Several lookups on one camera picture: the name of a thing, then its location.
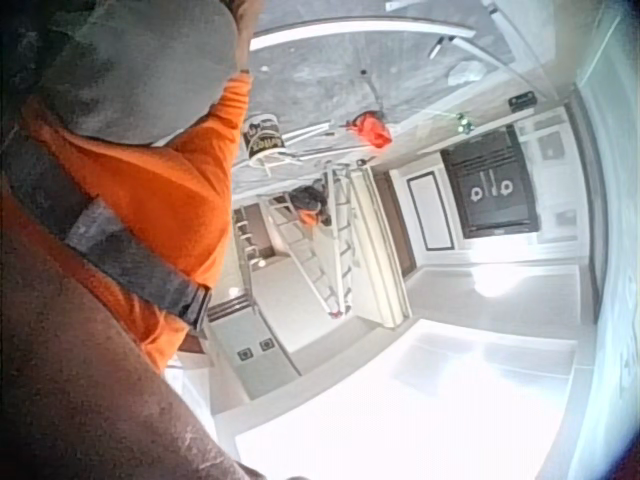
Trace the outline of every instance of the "harness strap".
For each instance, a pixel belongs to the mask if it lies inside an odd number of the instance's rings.
[[[3,151],[14,197],[51,234],[118,285],[199,330],[211,289],[141,243],[104,201],[91,198],[42,145],[18,131]]]

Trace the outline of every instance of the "red object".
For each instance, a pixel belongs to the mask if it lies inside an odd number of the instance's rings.
[[[393,140],[381,112],[361,113],[347,125],[347,129],[376,148],[384,148]]]

